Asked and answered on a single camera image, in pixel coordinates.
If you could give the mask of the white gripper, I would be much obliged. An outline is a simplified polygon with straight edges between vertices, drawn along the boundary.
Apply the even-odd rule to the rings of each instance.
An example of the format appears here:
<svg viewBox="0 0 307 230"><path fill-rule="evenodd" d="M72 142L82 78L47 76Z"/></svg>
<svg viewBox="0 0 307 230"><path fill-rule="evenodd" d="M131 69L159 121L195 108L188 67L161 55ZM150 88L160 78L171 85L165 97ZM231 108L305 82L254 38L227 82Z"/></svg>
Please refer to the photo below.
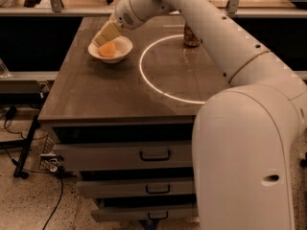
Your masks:
<svg viewBox="0 0 307 230"><path fill-rule="evenodd" d="M170 11L166 0L121 0L113 13L113 22L107 21L96 33L92 43L101 47L121 35L123 29L134 30L155 16Z"/></svg>

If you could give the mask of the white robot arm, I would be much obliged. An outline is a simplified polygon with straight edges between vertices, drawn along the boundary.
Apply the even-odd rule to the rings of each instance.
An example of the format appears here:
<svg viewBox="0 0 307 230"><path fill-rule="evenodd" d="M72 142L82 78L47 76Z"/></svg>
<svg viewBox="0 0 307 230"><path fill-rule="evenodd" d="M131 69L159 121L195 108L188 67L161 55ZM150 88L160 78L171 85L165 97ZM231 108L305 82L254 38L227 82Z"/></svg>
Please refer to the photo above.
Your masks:
<svg viewBox="0 0 307 230"><path fill-rule="evenodd" d="M193 127L201 230L295 230L290 153L306 128L307 89L291 68L208 0L121 0L93 42L171 10L230 85Z"/></svg>

